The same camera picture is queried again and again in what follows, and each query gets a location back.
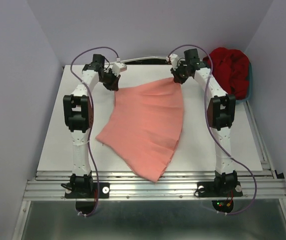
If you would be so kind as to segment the pink skirt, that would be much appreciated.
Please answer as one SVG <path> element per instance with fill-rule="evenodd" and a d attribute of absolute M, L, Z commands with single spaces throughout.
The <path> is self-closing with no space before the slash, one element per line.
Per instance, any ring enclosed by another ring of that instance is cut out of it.
<path fill-rule="evenodd" d="M 115 92 L 114 108 L 96 136 L 138 176 L 157 182 L 180 140 L 184 117 L 181 85 L 164 78 Z"/>

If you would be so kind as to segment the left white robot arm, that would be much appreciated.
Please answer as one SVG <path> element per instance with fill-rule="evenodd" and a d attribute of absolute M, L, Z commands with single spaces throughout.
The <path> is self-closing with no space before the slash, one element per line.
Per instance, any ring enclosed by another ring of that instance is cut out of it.
<path fill-rule="evenodd" d="M 63 97 L 65 125 L 69 129 L 73 144 L 73 168 L 68 183 L 63 183 L 65 198 L 95 198 L 98 184 L 92 177 L 90 150 L 88 143 L 94 121 L 94 103 L 92 91 L 98 83 L 109 91 L 118 91 L 120 72 L 127 67 L 121 62 L 105 67 L 108 60 L 101 54 L 94 54 L 92 62 L 84 65 L 79 77 L 70 68 L 80 83 L 70 95 Z"/>

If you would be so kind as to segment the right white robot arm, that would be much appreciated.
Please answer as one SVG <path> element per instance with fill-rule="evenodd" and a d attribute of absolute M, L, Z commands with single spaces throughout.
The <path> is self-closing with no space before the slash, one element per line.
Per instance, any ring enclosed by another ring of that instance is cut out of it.
<path fill-rule="evenodd" d="M 213 181 L 200 182 L 195 195 L 200 198 L 225 197 L 238 185 L 237 172 L 231 158 L 230 132 L 235 117 L 236 98 L 228 94 L 213 75 L 213 64 L 201 61 L 198 50 L 184 52 L 184 58 L 174 53 L 167 57 L 174 81 L 184 84 L 193 78 L 204 91 L 205 123 L 214 140 L 216 165 Z"/>

